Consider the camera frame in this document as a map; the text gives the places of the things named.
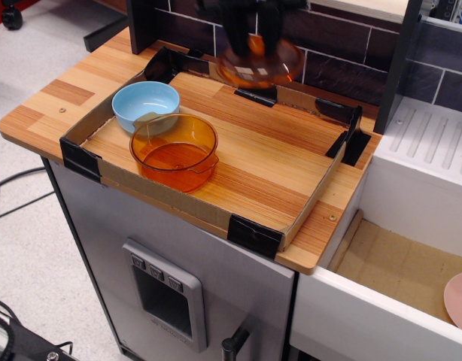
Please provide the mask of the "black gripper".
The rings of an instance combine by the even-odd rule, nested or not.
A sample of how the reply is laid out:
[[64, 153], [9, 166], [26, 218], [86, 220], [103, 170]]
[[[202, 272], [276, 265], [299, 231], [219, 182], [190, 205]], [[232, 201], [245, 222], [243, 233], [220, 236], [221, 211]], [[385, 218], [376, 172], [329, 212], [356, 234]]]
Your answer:
[[247, 56], [248, 15], [245, 11], [258, 13], [258, 31], [263, 39], [265, 51], [275, 53], [282, 36], [284, 11], [306, 9], [306, 1], [196, 1], [195, 9], [198, 14], [218, 14], [223, 11], [223, 28], [234, 54]]

